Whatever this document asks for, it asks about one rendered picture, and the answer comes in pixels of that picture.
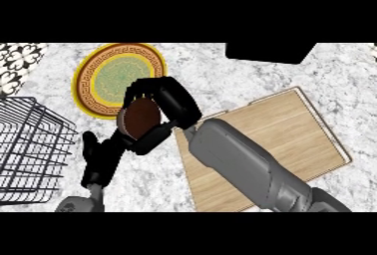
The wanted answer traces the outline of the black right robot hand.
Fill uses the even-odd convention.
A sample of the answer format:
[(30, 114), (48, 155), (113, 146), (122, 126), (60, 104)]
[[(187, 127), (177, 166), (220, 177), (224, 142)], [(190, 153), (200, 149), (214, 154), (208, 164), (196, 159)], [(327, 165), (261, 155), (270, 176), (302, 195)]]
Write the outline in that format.
[[(141, 138), (128, 131), (126, 113), (141, 96), (149, 96), (159, 105), (169, 122), (156, 125)], [(188, 129), (200, 120), (202, 112), (190, 92), (174, 77), (138, 79), (126, 90), (125, 105), (119, 113), (119, 130), (126, 149), (137, 155), (147, 155), (169, 138), (174, 128)]]

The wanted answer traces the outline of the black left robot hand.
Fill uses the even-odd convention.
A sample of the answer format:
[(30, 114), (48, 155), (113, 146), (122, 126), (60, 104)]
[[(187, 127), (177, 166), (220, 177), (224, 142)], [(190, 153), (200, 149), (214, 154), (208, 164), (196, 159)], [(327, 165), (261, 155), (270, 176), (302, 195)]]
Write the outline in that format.
[(110, 185), (123, 154), (135, 140), (116, 130), (113, 136), (104, 141), (98, 141), (97, 135), (88, 130), (83, 133), (83, 157), (88, 163), (82, 186), (100, 184)]

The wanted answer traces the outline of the brown chocolate cupcake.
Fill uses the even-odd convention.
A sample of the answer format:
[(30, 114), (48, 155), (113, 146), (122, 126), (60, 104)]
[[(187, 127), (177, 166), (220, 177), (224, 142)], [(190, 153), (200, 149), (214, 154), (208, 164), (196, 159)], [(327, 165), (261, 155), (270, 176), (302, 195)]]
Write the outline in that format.
[(150, 98), (138, 98), (129, 107), (120, 110), (117, 125), (122, 134), (140, 139), (154, 126), (162, 123), (162, 111)]

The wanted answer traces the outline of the yellow and green patterned plate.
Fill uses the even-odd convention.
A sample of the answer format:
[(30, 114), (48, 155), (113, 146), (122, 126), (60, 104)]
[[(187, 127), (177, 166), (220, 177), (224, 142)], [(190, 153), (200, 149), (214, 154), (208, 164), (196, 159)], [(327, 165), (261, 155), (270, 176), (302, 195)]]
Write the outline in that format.
[(147, 43), (113, 43), (85, 58), (75, 73), (72, 95), (78, 107), (94, 118), (115, 120), (126, 89), (141, 78), (169, 73), (159, 49)]

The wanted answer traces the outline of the pale wooden tray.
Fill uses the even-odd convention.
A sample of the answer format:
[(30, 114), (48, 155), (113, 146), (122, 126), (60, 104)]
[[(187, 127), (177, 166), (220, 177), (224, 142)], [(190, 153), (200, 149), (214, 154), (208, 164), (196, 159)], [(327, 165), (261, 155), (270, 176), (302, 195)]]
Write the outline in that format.
[[(227, 121), (307, 184), (351, 161), (319, 123), (299, 89), (292, 89), (206, 120), (209, 119)], [(206, 120), (199, 122), (196, 128), (200, 128)], [(196, 210), (242, 211), (256, 206), (215, 169), (205, 166), (191, 155), (183, 129), (177, 130), (177, 138)]]

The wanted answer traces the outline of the black appliance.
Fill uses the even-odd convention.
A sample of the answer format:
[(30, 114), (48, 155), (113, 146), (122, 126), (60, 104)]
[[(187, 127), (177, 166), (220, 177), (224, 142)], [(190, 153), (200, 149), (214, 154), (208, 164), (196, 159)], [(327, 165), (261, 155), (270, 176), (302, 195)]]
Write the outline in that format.
[(314, 43), (227, 43), (230, 59), (298, 65), (308, 56)]

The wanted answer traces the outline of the black and white patterned object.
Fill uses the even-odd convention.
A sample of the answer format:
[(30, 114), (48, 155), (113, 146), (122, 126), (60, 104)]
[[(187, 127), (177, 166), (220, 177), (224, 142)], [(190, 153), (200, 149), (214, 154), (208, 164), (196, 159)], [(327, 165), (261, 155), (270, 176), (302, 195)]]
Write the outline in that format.
[(0, 43), (0, 97), (18, 94), (48, 48), (48, 43)]

